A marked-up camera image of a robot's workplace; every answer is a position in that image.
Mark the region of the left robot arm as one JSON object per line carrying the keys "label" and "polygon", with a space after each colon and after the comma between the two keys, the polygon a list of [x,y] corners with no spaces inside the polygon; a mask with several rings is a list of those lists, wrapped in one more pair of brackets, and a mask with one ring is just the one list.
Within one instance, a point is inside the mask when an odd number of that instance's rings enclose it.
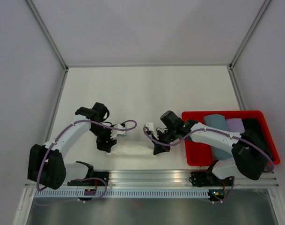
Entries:
{"label": "left robot arm", "polygon": [[102,103],[95,103],[92,108],[80,107],[71,123],[54,140],[47,141],[43,145],[34,144],[31,147],[28,179],[36,182],[37,191],[46,188],[56,190],[65,180],[78,179],[85,186],[94,182],[92,165],[82,161],[65,164],[64,157],[86,132],[92,132],[96,136],[98,150],[109,153],[117,143],[112,137],[114,125],[104,124],[109,115],[108,108]]}

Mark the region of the white t shirt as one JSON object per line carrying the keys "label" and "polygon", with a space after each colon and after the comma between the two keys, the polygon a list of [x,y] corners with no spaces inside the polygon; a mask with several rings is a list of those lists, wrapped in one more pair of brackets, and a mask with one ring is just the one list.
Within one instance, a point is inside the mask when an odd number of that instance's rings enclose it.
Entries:
{"label": "white t shirt", "polygon": [[153,157],[153,148],[150,144],[143,141],[121,141],[111,148],[111,152],[107,153],[111,157],[135,157],[148,158]]}

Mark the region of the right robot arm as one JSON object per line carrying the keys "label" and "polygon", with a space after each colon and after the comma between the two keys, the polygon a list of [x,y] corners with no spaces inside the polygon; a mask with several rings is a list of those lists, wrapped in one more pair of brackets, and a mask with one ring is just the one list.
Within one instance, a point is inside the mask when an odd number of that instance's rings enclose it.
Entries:
{"label": "right robot arm", "polygon": [[229,154],[227,159],[217,159],[206,171],[206,180],[217,185],[228,177],[244,176],[259,180],[262,173],[272,172],[272,154],[260,137],[252,130],[225,131],[210,127],[197,120],[182,120],[173,111],[166,111],[160,118],[165,125],[157,130],[153,123],[144,127],[144,133],[154,144],[154,155],[169,152],[183,141],[206,144]]}

